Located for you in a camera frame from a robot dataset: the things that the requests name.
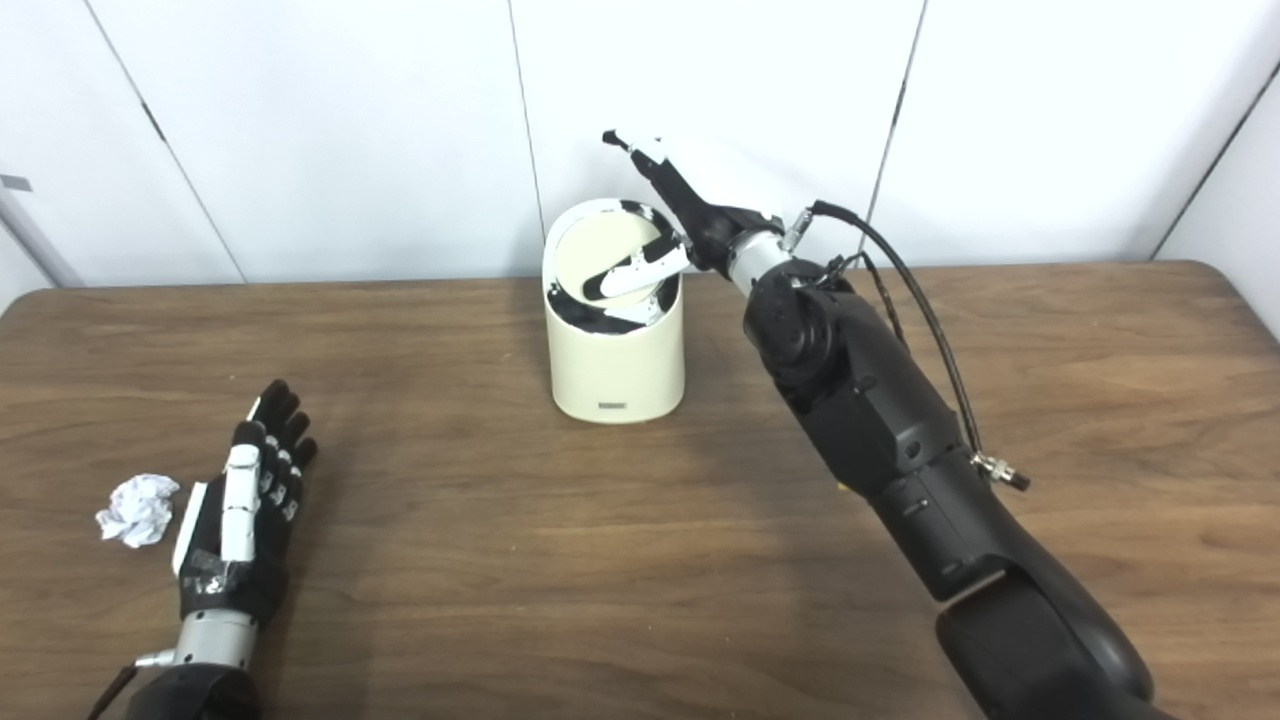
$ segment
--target robotic hand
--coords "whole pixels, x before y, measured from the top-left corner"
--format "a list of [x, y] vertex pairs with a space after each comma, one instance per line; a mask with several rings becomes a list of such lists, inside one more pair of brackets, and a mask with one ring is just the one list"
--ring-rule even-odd
[[[696, 149], [614, 131], [604, 142], [627, 150], [687, 238], [621, 260], [584, 291], [614, 296], [655, 282], [678, 272], [681, 263], [667, 255], [681, 251], [742, 291], [746, 336], [814, 448], [870, 503], [934, 600], [950, 602], [937, 637], [987, 716], [1171, 720], [1149, 705], [1151, 674], [1120, 628], [996, 497], [996, 482], [1025, 489], [1027, 480], [980, 452], [945, 337], [879, 233], [822, 201], [783, 232], [744, 195], [695, 179], [716, 179]], [[677, 169], [686, 158], [692, 174]], [[904, 274], [954, 373], [968, 443], [901, 336], [840, 273], [847, 261], [819, 266], [792, 256], [815, 215], [858, 227]], [[657, 259], [660, 270], [650, 266]]]
[[197, 483], [182, 519], [173, 570], [182, 630], [172, 650], [138, 657], [90, 714], [140, 667], [165, 667], [129, 702], [129, 720], [256, 720], [247, 669], [259, 632], [284, 601], [284, 555], [316, 455], [310, 420], [284, 380], [273, 382], [236, 427], [223, 473]]

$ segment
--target black robotic arm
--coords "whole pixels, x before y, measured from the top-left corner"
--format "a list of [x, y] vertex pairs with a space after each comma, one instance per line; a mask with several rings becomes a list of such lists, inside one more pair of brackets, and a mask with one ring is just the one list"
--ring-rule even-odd
[[934, 600], [951, 603], [937, 637], [987, 716], [1167, 720], [1149, 703], [1153, 683], [1138, 651], [996, 497], [995, 480], [1024, 478], [965, 443], [905, 345], [836, 272], [844, 264], [791, 252], [814, 215], [882, 241], [874, 229], [817, 202], [782, 232], [732, 200], [708, 201], [717, 192], [684, 178], [660, 141], [604, 140], [626, 147], [671, 206], [699, 266], [748, 296], [746, 336], [814, 448], [874, 509]]

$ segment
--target black and white lid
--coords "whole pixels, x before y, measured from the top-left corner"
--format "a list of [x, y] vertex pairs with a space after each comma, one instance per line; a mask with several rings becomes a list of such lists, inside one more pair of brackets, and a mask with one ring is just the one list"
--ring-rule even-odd
[[561, 320], [588, 333], [643, 331], [675, 305], [680, 275], [618, 297], [602, 297], [584, 286], [614, 266], [618, 258], [632, 256], [639, 264], [646, 251], [672, 243], [678, 240], [671, 222], [643, 202], [602, 199], [575, 205], [547, 233], [543, 249], [547, 304]]

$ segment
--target silver metal cylinder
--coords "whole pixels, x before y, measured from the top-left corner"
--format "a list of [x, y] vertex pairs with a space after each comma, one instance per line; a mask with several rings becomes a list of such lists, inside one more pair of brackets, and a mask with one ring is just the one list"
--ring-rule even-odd
[[236, 610], [201, 610], [182, 620], [174, 665], [204, 662], [248, 667], [257, 639], [257, 624]]
[[780, 240], [778, 233], [762, 231], [733, 247], [728, 277], [742, 295], [751, 295], [751, 287], [764, 273], [791, 259], [791, 254], [778, 246]]

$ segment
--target black cable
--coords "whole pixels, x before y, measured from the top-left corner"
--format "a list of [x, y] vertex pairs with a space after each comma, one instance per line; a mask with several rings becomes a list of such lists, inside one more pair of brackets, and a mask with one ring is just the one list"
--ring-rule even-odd
[[960, 369], [956, 366], [955, 355], [951, 352], [951, 343], [947, 342], [946, 333], [942, 332], [942, 323], [938, 322], [937, 314], [933, 313], [933, 306], [929, 305], [929, 299], [925, 297], [924, 291], [920, 284], [915, 282], [915, 275], [902, 261], [902, 258], [893, 250], [893, 247], [884, 240], [876, 228], [870, 227], [865, 220], [859, 218], [852, 210], [847, 208], [841, 208], [840, 205], [833, 205], [823, 200], [818, 200], [809, 208], [814, 215], [826, 215], [828, 218], [835, 218], [837, 220], [849, 223], [855, 228], [867, 233], [867, 237], [879, 247], [881, 252], [888, 258], [893, 268], [897, 269], [897, 274], [902, 277], [902, 282], [906, 283], [908, 290], [911, 291], [911, 296], [915, 299], [915, 304], [920, 306], [920, 313], [924, 315], [924, 322], [929, 325], [929, 332], [933, 333], [933, 340], [938, 343], [938, 352], [942, 355], [942, 364], [947, 368], [947, 377], [951, 378], [951, 387], [956, 393], [956, 404], [960, 406], [960, 418], [964, 421], [965, 434], [969, 438], [969, 448], [974, 452], [982, 451], [982, 439], [978, 436], [978, 423], [973, 416], [973, 407], [969, 405], [969, 395], [964, 389], [964, 380], [960, 379]]
[[851, 261], [858, 261], [861, 258], [863, 263], [867, 263], [867, 272], [872, 274], [872, 281], [876, 283], [876, 292], [881, 296], [881, 302], [884, 304], [884, 314], [888, 315], [888, 322], [893, 325], [893, 334], [897, 336], [897, 341], [902, 343], [906, 354], [911, 354], [911, 347], [906, 345], [906, 336], [902, 334], [902, 323], [899, 320], [897, 309], [893, 307], [893, 297], [888, 293], [888, 288], [884, 287], [884, 281], [879, 277], [879, 270], [876, 269], [876, 263], [872, 263], [872, 256], [867, 251], [854, 255]]
[[128, 685], [129, 680], [137, 676], [137, 674], [138, 674], [138, 666], [133, 665], [132, 662], [125, 665], [124, 667], [120, 667], [119, 674], [115, 675], [115, 679], [111, 680], [111, 684], [106, 685], [106, 689], [102, 691], [102, 696], [97, 698], [97, 702], [95, 702], [93, 707], [88, 711], [87, 720], [97, 720], [97, 717], [102, 715], [102, 712], [106, 712], [106, 708], [111, 705], [111, 701], [114, 701], [115, 697], [120, 694], [120, 691], [124, 689], [124, 685]]

